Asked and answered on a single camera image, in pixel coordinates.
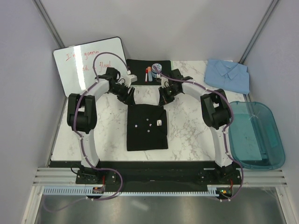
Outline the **blue shirt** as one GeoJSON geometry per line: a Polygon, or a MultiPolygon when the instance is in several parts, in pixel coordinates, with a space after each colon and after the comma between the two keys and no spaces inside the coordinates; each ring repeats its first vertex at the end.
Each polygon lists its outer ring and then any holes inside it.
{"type": "Polygon", "coordinates": [[[231,61],[209,59],[204,82],[214,88],[249,94],[248,67],[231,61]]]}

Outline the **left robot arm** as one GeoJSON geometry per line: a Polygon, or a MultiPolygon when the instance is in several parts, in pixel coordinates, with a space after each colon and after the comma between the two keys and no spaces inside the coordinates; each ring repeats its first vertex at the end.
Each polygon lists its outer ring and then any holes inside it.
{"type": "Polygon", "coordinates": [[[107,169],[98,168],[99,156],[96,152],[94,129],[96,127],[96,102],[106,93],[112,93],[126,105],[134,105],[134,91],[131,87],[137,81],[137,76],[128,70],[124,76],[112,67],[105,74],[96,75],[94,83],[81,94],[72,93],[68,97],[67,124],[76,134],[81,151],[81,165],[77,172],[77,184],[104,183],[104,172],[107,169]]]}

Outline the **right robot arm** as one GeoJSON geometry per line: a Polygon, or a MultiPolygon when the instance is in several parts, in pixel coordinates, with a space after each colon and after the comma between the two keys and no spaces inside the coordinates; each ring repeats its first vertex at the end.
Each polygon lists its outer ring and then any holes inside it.
{"type": "Polygon", "coordinates": [[[160,105],[172,102],[180,93],[200,102],[203,121],[210,128],[214,143],[214,178],[218,183],[226,183],[235,171],[228,139],[228,130],[234,120],[234,114],[224,90],[209,90],[192,77],[182,76],[178,69],[172,70],[169,76],[158,72],[158,78],[161,79],[160,105]]]}

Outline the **black long sleeve shirt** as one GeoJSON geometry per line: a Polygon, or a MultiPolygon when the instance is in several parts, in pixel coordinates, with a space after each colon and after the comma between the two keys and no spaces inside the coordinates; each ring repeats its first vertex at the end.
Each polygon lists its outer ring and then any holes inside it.
{"type": "Polygon", "coordinates": [[[167,113],[162,106],[138,104],[128,107],[127,151],[168,149],[167,113]]]}

